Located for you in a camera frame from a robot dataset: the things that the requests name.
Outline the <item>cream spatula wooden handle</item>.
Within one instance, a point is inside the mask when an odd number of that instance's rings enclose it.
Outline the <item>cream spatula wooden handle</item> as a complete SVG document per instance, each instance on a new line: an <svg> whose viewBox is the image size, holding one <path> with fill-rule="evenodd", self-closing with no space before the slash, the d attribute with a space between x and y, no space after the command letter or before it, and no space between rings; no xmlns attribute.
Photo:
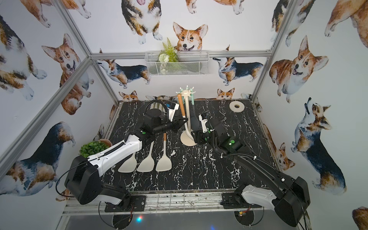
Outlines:
<svg viewBox="0 0 368 230"><path fill-rule="evenodd" d="M152 157L152 151L153 151L154 141L150 144L149 154L148 156L142 160L140 165L137 168L137 171L140 173L148 173L151 172L155 166L154 159Z"/></svg>

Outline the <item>cream spoon wooden handle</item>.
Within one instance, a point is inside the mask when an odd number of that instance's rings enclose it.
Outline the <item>cream spoon wooden handle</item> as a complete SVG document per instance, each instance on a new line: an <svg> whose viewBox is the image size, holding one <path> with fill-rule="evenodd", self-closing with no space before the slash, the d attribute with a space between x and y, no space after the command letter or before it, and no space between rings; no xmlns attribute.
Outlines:
<svg viewBox="0 0 368 230"><path fill-rule="evenodd" d="M123 162L123 164L118 169L119 173L131 173L134 172L134 170L137 167L137 160L135 153L131 155L130 158L128 158L126 161Z"/></svg>

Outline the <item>grey spatula mint handle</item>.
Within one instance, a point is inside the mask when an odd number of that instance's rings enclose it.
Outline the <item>grey spatula mint handle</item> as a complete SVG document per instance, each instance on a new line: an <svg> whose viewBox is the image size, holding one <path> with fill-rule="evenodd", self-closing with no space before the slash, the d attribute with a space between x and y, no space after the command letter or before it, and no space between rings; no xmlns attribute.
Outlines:
<svg viewBox="0 0 368 230"><path fill-rule="evenodd" d="M190 112L191 129L193 131L199 131L201 129L201 124L198 119L198 115L196 114L195 111L196 109L193 95L191 95L191 105L192 105L192 111Z"/></svg>

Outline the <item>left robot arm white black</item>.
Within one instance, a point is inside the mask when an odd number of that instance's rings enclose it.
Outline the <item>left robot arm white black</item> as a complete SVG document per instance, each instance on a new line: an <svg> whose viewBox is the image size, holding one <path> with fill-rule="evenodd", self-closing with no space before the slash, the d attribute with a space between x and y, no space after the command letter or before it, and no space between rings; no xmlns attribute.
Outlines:
<svg viewBox="0 0 368 230"><path fill-rule="evenodd" d="M150 145L156 138L170 130L178 131L186 124L186 117L175 117L176 110L185 111L183 100L178 102L149 101L143 114L143 124L112 147L88 158L76 157L68 171L64 186L81 205L93 201L110 203L128 210L132 206L131 193L121 186L102 181L101 177L114 165L127 162L130 156Z"/></svg>

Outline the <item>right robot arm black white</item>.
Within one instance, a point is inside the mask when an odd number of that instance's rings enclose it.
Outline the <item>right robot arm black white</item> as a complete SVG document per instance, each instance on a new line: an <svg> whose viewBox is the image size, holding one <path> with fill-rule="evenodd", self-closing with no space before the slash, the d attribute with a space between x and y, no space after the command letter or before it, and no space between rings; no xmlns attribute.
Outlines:
<svg viewBox="0 0 368 230"><path fill-rule="evenodd" d="M286 224L297 227L311 202L307 182L301 177L294 179L259 158L249 146L229 135L217 118L201 114L198 122L199 128L192 132L195 143L208 144L221 158L231 159L266 185L241 186L237 189L240 199L273 210Z"/></svg>

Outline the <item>white tape roll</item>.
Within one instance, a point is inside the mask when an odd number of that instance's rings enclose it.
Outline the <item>white tape roll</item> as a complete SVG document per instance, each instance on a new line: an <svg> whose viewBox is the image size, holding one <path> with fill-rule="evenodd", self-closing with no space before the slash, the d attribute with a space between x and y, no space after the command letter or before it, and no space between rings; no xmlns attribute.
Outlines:
<svg viewBox="0 0 368 230"><path fill-rule="evenodd" d="M229 108L230 108L230 110L232 110L235 113L241 113L241 112L244 111L245 105L240 101L232 101L229 104Z"/></svg>

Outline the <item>fern and white flower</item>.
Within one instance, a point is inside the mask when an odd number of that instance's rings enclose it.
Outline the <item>fern and white flower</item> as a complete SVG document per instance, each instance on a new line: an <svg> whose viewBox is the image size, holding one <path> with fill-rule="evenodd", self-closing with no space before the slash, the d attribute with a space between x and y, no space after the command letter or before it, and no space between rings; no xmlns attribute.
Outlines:
<svg viewBox="0 0 368 230"><path fill-rule="evenodd" d="M175 63L179 62L177 50L169 38L166 43L163 42L163 50L158 56L158 62L161 74L173 73L176 68Z"/></svg>

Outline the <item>green potted plant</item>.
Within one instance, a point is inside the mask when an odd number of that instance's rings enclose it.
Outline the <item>green potted plant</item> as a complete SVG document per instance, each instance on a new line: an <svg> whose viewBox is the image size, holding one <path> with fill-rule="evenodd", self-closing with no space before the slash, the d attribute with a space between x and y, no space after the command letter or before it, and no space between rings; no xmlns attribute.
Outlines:
<svg viewBox="0 0 368 230"><path fill-rule="evenodd" d="M112 143L106 139L100 139L96 141L92 141L88 144L85 144L81 147L79 153L84 158L88 158L91 155L98 154L103 152L104 150L110 148Z"/></svg>

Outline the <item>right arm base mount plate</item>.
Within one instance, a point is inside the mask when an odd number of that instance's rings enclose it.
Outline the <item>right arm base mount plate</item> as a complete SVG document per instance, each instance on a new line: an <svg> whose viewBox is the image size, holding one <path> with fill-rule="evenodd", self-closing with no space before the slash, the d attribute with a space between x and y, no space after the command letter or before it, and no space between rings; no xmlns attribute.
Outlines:
<svg viewBox="0 0 368 230"><path fill-rule="evenodd" d="M236 193L223 193L220 204L224 209L242 209L248 208L250 205Z"/></svg>

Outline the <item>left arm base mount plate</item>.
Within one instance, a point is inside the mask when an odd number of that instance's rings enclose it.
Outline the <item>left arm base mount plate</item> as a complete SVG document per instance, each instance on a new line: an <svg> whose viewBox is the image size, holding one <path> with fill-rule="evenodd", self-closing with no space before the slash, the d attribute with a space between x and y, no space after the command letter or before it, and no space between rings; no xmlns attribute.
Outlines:
<svg viewBox="0 0 368 230"><path fill-rule="evenodd" d="M145 209L147 196L132 195L129 198L122 200L118 205L106 203L104 211L106 213L112 212L142 212Z"/></svg>

